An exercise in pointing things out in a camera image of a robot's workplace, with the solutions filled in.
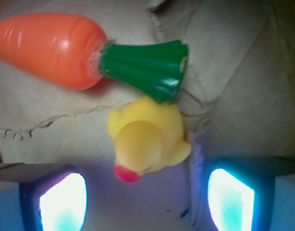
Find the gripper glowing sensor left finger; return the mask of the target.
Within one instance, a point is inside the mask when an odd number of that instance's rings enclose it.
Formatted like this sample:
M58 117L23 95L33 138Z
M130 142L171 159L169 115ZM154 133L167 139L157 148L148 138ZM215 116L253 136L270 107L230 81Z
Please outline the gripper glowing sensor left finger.
M80 231L86 210L74 165L0 163L0 231Z

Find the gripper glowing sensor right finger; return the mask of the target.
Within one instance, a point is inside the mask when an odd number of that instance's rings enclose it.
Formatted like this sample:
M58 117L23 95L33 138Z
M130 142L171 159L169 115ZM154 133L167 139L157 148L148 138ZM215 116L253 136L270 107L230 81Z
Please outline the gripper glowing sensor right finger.
M219 158L207 198L219 231L295 231L295 156Z

